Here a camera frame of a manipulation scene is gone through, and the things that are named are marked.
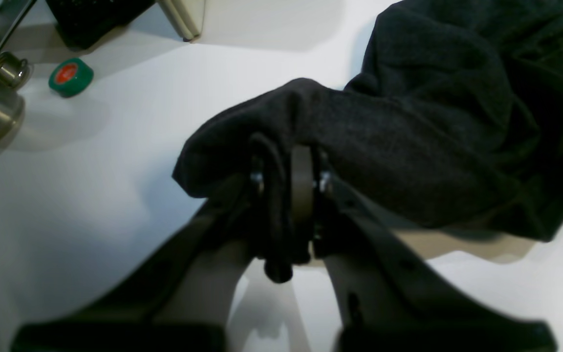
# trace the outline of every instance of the beige object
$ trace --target beige object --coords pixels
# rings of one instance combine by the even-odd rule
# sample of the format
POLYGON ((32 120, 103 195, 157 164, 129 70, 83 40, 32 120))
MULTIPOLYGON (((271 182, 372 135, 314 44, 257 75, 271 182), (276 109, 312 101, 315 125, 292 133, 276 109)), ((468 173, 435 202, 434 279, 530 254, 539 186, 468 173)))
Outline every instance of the beige object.
POLYGON ((184 40, 201 35, 205 0, 158 0, 158 4, 184 40))

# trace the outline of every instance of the white table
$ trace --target white table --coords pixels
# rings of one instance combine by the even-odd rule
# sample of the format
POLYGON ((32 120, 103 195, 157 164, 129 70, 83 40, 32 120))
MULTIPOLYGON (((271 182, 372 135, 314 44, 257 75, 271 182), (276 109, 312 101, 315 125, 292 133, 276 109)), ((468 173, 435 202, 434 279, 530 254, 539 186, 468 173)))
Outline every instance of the white table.
MULTIPOLYGON (((170 174, 201 123, 293 78, 343 87, 360 70, 375 16, 391 3, 207 0, 194 44, 182 43, 154 6, 72 53, 38 0, 7 45, 35 72, 20 91, 22 127, 0 143, 0 352, 20 324, 59 318, 107 292, 192 216, 202 201, 170 174), (96 77, 63 99, 47 78, 73 56, 96 77)), ((563 351, 563 228, 546 244, 398 232, 472 297, 547 320, 563 351)), ((232 350, 331 350, 340 317, 326 270, 303 267, 276 286, 261 266, 237 287, 232 350)))

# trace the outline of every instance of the bottle cap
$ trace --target bottle cap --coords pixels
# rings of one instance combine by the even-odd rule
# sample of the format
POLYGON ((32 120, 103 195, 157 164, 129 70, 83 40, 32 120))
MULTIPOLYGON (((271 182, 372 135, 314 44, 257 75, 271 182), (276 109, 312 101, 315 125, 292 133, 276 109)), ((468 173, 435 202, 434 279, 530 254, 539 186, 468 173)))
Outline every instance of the bottle cap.
POLYGON ((81 93, 92 82, 94 72, 78 58, 61 63, 51 73, 49 87, 61 96, 69 97, 81 93))

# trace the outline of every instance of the black cloth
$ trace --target black cloth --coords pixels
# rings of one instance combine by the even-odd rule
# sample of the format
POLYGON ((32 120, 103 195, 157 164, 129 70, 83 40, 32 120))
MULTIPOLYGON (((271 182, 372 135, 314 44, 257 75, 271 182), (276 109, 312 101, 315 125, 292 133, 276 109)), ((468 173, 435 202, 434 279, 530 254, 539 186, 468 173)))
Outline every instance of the black cloth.
POLYGON ((367 197, 426 227, 549 241, 563 222, 563 0, 404 0, 344 91, 299 79, 191 136, 173 177, 205 197, 261 133, 319 145, 367 197))

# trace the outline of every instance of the red label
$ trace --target red label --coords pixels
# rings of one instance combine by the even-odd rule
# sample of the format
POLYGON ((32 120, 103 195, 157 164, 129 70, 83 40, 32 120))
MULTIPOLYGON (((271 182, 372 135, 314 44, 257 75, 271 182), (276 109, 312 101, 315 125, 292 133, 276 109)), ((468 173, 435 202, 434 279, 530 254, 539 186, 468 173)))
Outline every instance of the red label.
POLYGON ((76 73, 78 73, 78 64, 67 63, 60 69, 60 71, 58 71, 58 73, 56 73, 56 83, 62 85, 66 82, 69 82, 76 73))

